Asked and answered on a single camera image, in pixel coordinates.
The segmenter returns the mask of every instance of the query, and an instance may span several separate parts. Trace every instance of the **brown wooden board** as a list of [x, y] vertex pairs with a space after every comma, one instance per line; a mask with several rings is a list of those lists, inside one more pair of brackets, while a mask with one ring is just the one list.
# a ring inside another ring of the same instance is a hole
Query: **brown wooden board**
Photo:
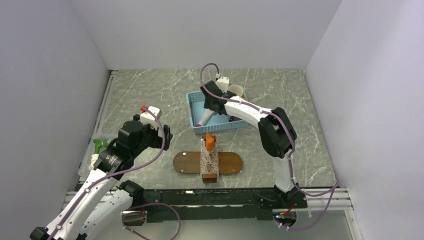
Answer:
[[[236, 174], [242, 170], [243, 160], [235, 152], [219, 152], [219, 174]], [[173, 168], [182, 174], [200, 174], [200, 152], [182, 151], [173, 158]]]

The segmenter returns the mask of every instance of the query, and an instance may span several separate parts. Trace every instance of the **wooden block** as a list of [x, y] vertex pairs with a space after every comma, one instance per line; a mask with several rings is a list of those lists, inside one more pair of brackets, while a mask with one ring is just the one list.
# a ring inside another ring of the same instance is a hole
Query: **wooden block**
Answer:
[[218, 174], [216, 173], [204, 173], [201, 175], [201, 179], [204, 184], [216, 184], [218, 179]]
[[[242, 170], [243, 160], [235, 152], [219, 152], [219, 174], [236, 174]], [[200, 174], [200, 152], [182, 151], [173, 158], [173, 168], [182, 174]]]

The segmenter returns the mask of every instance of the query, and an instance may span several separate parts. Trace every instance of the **metal frame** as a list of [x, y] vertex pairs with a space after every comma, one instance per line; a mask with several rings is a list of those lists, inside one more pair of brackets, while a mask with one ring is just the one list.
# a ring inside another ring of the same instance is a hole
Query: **metal frame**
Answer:
[[[100, 133], [103, 127], [103, 123], [105, 121], [105, 115], [107, 112], [107, 108], [109, 106], [109, 101], [113, 92], [113, 88], [115, 85], [115, 78], [118, 75], [118, 70], [112, 70], [111, 71], [111, 75], [109, 78], [109, 82], [107, 84], [106, 87], [106, 91], [105, 91], [105, 96], [103, 98], [103, 102], [100, 106], [100, 110], [97, 116], [97, 122], [95, 125], [95, 129], [94, 129], [94, 134], [96, 133]], [[80, 177], [79, 179], [79, 183], [78, 185], [81, 185], [84, 181], [86, 180], [86, 177]], [[311, 194], [316, 194], [316, 193], [321, 193], [324, 191], [327, 191], [328, 188], [303, 188], [304, 191], [311, 193]], [[102, 199], [100, 200], [100, 202], [98, 203], [98, 205], [96, 206], [96, 209], [98, 207], [100, 207], [101, 204], [105, 203], [106, 200], [108, 198], [110, 198], [113, 195], [114, 191], [109, 191], [105, 196], [102, 197]], [[68, 191], [62, 206], [62, 209], [66, 208], [66, 206], [69, 204], [69, 202], [72, 200], [72, 198], [75, 196], [76, 192], [75, 191]], [[307, 208], [296, 208], [296, 211], [308, 211], [309, 212], [309, 216], [311, 216], [313, 214], [313, 212], [316, 211], [322, 211], [324, 209], [324, 207], [327, 204], [327, 201], [329, 199], [330, 194], [325, 194], [323, 196], [320, 197], [309, 197], [307, 196], [305, 201], [307, 202]], [[240, 205], [228, 205], [229, 207], [240, 207]], [[272, 211], [274, 213], [278, 213], [278, 212], [283, 212], [286, 211], [286, 208], [275, 208], [272, 209]], [[362, 240], [362, 235], [361, 235], [361, 231], [360, 228], [358, 226], [358, 221], [356, 219], [355, 216], [355, 212], [354, 212], [354, 208], [348, 193], [348, 190], [346, 188], [337, 188], [335, 190], [335, 193], [333, 195], [333, 198], [330, 202], [330, 205], [327, 209], [328, 211], [344, 211], [345, 215], [346, 215], [346, 219], [349, 225], [349, 229], [350, 229], [350, 233], [352, 235], [352, 239], [353, 240]]]

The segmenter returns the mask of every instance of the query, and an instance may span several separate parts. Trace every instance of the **orange object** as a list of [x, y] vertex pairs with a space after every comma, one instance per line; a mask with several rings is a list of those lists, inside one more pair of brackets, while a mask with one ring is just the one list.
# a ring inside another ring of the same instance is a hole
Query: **orange object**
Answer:
[[206, 133], [206, 149], [208, 151], [212, 151], [215, 145], [215, 138], [210, 135], [208, 132]]

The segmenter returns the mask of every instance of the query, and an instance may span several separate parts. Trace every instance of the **gray wall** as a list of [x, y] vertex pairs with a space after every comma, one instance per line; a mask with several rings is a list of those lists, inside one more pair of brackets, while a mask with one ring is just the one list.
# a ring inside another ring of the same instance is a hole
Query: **gray wall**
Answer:
[[365, 240], [423, 239], [424, 2], [343, 0], [307, 69]]
[[59, 213], [107, 80], [70, 1], [0, 2], [1, 239], [29, 239]]
[[305, 69], [341, 0], [72, 0], [109, 69]]

